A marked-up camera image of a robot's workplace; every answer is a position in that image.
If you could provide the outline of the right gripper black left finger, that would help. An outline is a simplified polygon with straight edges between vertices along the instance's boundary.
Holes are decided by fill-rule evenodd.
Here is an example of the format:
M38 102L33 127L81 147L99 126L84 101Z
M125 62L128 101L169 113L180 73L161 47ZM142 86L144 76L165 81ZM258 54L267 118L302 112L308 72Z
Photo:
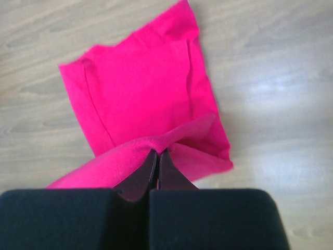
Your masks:
M158 155L114 188L1 195L1 249L148 249L148 195Z

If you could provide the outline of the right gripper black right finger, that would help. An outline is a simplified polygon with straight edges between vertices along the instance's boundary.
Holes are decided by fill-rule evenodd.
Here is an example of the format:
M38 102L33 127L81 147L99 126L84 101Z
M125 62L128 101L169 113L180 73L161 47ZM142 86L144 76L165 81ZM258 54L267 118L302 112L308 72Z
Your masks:
M289 249L276 203L258 189L196 188L164 151L149 193L150 249Z

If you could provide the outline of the red t shirt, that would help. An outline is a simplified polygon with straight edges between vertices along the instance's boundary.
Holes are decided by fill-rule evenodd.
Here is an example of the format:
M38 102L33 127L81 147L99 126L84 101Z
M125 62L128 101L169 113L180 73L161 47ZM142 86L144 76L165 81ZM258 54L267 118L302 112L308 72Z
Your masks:
M190 181L232 169L188 1L59 71L95 158L50 189L115 188L138 200L150 174L135 171L144 162L152 171L164 151Z

